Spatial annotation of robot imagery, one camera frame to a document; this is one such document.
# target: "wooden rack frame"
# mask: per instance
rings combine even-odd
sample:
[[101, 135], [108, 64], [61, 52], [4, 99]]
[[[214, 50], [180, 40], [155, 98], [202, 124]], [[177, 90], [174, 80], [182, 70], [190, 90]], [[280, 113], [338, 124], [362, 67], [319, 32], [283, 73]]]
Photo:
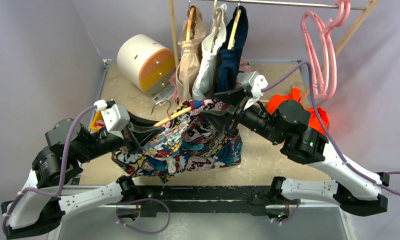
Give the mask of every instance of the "wooden rack frame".
[[[220, 0], [221, 2], [228, 2], [228, 3], [238, 3], [241, 2], [243, 4], [261, 4], [261, 5], [276, 5], [276, 6], [291, 6], [291, 7], [309, 7], [309, 8], [327, 8], [327, 9], [338, 9], [339, 7], [336, 5], [330, 4], [316, 4], [316, 3], [299, 3], [299, 2], [284, 2], [284, 1], [267, 1], [267, 0]], [[362, 23], [367, 19], [369, 14], [375, 8], [377, 3], [380, 0], [362, 0], [367, 1], [366, 6], [351, 6], [351, 10], [359, 10], [362, 11], [356, 20], [351, 24], [350, 28], [347, 30], [343, 38], [335, 47], [335, 55], [339, 55], [340, 52], [344, 49]], [[174, 11], [174, 0], [168, 0], [169, 4], [169, 14], [171, 19], [171, 31], [172, 31], [172, 43], [173, 43], [173, 54], [175, 57], [175, 64], [178, 66], [180, 60], [178, 57], [178, 39], [177, 39], [177, 27], [175, 24], [175, 11]], [[302, 96], [309, 93], [309, 87], [306, 87], [303, 91]]]

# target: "white wall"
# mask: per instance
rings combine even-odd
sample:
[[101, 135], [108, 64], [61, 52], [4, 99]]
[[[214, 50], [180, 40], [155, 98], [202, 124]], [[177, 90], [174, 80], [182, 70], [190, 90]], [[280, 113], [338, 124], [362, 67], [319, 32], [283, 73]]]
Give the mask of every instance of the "white wall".
[[[335, 140], [372, 171], [400, 171], [400, 0], [380, 1], [337, 63], [337, 92], [323, 105]], [[400, 176], [390, 187], [400, 191]], [[400, 240], [400, 197], [383, 194], [387, 213], [354, 218], [358, 239]]]
[[23, 186], [45, 132], [93, 103], [103, 69], [71, 0], [0, 0], [0, 204]]
[[[86, 29], [98, 47], [103, 59], [116, 59], [121, 45], [137, 34], [145, 34], [172, 48], [171, 21], [167, 0], [73, 0]], [[334, 0], [290, 0], [287, 2], [334, 4]], [[200, 7], [203, 21], [209, 30], [212, 26], [212, 1], [192, 0]], [[364, 6], [364, 1], [354, 1]], [[227, 3], [231, 19], [237, 4]], [[249, 30], [243, 56], [249, 61], [297, 61], [305, 54], [300, 22], [306, 10], [312, 10], [327, 21], [337, 15], [337, 10], [292, 6], [244, 4], [247, 9]], [[174, 0], [177, 35], [181, 34], [187, 19], [188, 0]], [[352, 11], [350, 25], [359, 11]]]

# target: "dark blue cloth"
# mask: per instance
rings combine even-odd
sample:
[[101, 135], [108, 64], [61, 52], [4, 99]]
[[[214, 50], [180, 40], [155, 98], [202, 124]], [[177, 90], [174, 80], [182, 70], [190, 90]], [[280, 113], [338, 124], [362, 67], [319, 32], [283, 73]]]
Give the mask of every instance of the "dark blue cloth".
[[[238, 20], [237, 30], [235, 32], [235, 43], [231, 50], [228, 50], [228, 42], [230, 40], [231, 31], [233, 30], [234, 21], [237, 16], [238, 9], [241, 15]], [[231, 21], [226, 26], [226, 41], [223, 43], [220, 51], [217, 53], [220, 57], [221, 64], [217, 70], [218, 83], [216, 93], [222, 93], [236, 89], [237, 74], [240, 69], [240, 60], [243, 53], [243, 47], [247, 40], [249, 31], [249, 21], [247, 19], [247, 11], [243, 6], [235, 8]]]

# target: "pink plastic hanger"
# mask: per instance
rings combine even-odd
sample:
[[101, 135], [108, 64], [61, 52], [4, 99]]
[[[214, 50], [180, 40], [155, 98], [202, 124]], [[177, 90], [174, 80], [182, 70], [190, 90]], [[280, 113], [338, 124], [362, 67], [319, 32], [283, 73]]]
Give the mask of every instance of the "pink plastic hanger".
[[[306, 45], [307, 55], [310, 59], [312, 66], [313, 76], [313, 89], [316, 99], [329, 99], [336, 92], [337, 88], [337, 62], [336, 53], [334, 50], [333, 41], [331, 39], [331, 33], [334, 28], [341, 27], [347, 20], [350, 14], [350, 0], [335, 0], [335, 5], [338, 6], [338, 15], [335, 20], [330, 19], [327, 24], [314, 12], [306, 11], [301, 19], [301, 31], [303, 32], [304, 43]], [[319, 31], [319, 39], [322, 44], [323, 53], [323, 74], [321, 72], [320, 63], [315, 52], [314, 45], [312, 43], [311, 36], [309, 35], [306, 27], [308, 17], [316, 24]]]

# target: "orange cloth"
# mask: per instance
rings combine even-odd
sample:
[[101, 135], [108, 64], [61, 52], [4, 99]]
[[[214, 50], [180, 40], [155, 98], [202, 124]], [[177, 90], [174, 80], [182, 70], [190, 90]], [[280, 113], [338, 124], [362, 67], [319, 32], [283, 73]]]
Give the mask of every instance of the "orange cloth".
[[[277, 110], [278, 106], [286, 101], [286, 100], [296, 100], [297, 102], [300, 103], [300, 95], [302, 94], [302, 91], [296, 87], [293, 87], [291, 89], [291, 93], [285, 95], [285, 96], [281, 96], [279, 94], [274, 95], [268, 102], [268, 104], [266, 105], [266, 110], [268, 111], [268, 113], [273, 114], [275, 112], [275, 110]], [[328, 128], [328, 126], [330, 125], [330, 118], [328, 117], [327, 112], [322, 109], [321, 107], [317, 108], [318, 113], [325, 125], [325, 127]], [[309, 120], [309, 127], [317, 130], [318, 132], [320, 132], [321, 134], [325, 135], [325, 131], [324, 129], [321, 127], [321, 124], [318, 121], [318, 118], [315, 114], [314, 109], [308, 108], [307, 109], [308, 112], [310, 112], [310, 120]]]

